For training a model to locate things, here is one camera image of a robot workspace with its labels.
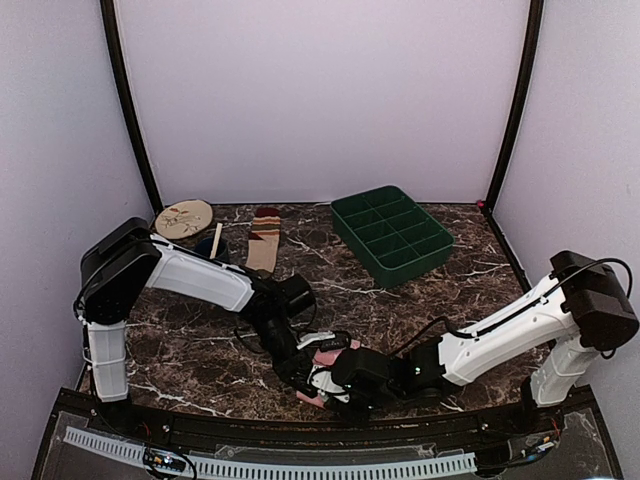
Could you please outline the pink patterned sock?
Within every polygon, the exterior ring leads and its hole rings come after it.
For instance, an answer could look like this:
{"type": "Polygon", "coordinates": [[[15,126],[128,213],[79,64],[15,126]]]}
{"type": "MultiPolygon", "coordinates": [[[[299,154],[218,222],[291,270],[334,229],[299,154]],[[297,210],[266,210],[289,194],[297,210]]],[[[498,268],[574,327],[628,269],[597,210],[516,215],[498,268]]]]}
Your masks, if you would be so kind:
{"type": "Polygon", "coordinates": [[[329,407],[330,400],[337,400],[347,404],[350,400],[349,393],[344,387],[337,385],[331,377],[331,368],[340,354],[345,351],[346,348],[327,352],[317,350],[313,357],[312,369],[308,377],[309,383],[315,392],[309,396],[297,391],[296,397],[301,401],[323,409],[329,407]]]}

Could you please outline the green compartment tray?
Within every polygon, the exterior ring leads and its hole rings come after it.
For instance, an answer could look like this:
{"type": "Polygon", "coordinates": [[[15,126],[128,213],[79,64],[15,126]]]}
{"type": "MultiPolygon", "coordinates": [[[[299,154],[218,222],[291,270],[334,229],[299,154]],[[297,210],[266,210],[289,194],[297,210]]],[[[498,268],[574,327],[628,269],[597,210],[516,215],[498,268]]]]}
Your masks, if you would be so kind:
{"type": "Polygon", "coordinates": [[[399,187],[387,185],[330,204],[333,229],[384,289],[442,266],[455,239],[399,187]]]}

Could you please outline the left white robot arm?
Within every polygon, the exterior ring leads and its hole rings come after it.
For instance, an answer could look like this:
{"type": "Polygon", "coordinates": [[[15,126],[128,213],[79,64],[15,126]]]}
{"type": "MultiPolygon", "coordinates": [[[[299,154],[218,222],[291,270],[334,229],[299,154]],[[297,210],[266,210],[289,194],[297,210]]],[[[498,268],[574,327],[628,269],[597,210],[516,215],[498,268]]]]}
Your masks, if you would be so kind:
{"type": "Polygon", "coordinates": [[[313,397],[312,357],[290,327],[290,320],[314,306],[308,282],[295,274],[265,279],[246,267],[230,265],[177,246],[152,233],[133,217],[89,249],[80,261],[81,290],[73,303],[85,327],[89,363],[101,417],[120,436],[141,427],[140,412],[125,400],[126,321],[142,291],[166,290],[199,299],[247,322],[282,382],[313,397]]]}

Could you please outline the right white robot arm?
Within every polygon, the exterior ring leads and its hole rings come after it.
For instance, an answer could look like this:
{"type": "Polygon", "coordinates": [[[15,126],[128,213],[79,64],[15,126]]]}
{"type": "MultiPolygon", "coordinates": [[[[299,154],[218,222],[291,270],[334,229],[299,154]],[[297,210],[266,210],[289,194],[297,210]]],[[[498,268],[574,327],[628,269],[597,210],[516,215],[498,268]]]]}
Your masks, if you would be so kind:
{"type": "Polygon", "coordinates": [[[525,400],[510,413],[517,432],[534,432],[596,357],[611,354],[639,331],[629,294],[611,267],[614,259],[564,250],[550,262],[551,273],[518,300],[464,329],[448,326],[403,356],[365,347],[343,350],[330,368],[340,393],[327,407],[361,423],[389,405],[433,404],[552,341],[549,357],[525,383],[525,400]]]}

